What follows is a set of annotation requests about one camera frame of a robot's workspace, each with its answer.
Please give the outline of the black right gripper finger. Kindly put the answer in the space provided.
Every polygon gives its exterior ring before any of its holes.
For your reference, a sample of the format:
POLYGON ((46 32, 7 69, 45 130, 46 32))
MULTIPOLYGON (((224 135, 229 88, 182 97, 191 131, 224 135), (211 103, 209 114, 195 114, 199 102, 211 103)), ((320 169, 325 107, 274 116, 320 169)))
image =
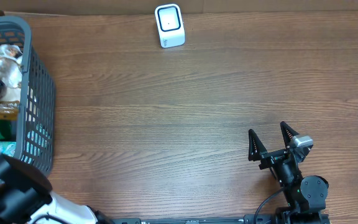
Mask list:
POLYGON ((262 144, 261 140, 255 133, 253 129, 249 129, 249 161, 259 161, 264 158, 264 155, 267 153, 265 146, 262 144))
POLYGON ((294 129, 292 129, 286 122, 282 121, 280 123, 280 129, 282 132, 283 140, 285 143, 285 146, 288 147, 290 145, 290 141, 294 136, 299 135, 298 132, 296 132, 294 129))

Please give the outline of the teal tissue pack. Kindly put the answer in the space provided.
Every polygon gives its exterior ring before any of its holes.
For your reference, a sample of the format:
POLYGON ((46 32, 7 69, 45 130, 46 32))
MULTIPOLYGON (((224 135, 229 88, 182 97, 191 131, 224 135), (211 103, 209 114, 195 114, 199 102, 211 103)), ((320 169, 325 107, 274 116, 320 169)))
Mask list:
POLYGON ((14 157, 16 152, 15 141, 0 141, 0 153, 14 157))

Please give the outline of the brown snack pouch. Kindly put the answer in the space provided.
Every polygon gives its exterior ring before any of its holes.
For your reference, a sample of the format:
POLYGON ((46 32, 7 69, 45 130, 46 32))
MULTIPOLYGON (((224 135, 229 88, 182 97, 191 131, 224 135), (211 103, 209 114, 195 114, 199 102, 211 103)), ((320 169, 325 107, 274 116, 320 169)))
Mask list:
POLYGON ((22 52, 16 45, 0 45, 0 119, 16 120, 22 86, 22 52))

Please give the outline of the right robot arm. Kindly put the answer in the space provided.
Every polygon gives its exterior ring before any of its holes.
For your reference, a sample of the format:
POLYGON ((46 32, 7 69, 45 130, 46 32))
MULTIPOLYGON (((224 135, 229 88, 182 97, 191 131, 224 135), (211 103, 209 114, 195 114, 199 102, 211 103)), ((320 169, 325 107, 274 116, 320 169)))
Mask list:
POLYGON ((245 215, 244 223, 329 223, 329 216, 322 214, 326 208, 329 183, 318 175, 302 176, 299 164, 311 151, 314 143, 310 136, 302 135, 286 122, 280 123, 285 147, 269 152, 253 129, 248 131, 249 161, 259 161, 259 169, 269 169, 280 189, 266 198, 253 215, 245 215), (272 215, 261 215, 264 205, 283 194, 286 207, 278 207, 272 215))

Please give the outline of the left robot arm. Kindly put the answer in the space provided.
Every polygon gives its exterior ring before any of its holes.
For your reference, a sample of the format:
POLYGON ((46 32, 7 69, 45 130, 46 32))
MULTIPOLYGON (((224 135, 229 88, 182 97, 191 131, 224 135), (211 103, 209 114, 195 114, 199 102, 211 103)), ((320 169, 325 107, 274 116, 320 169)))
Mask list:
POLYGON ((112 223, 52 190, 36 167, 0 153, 0 223, 112 223))

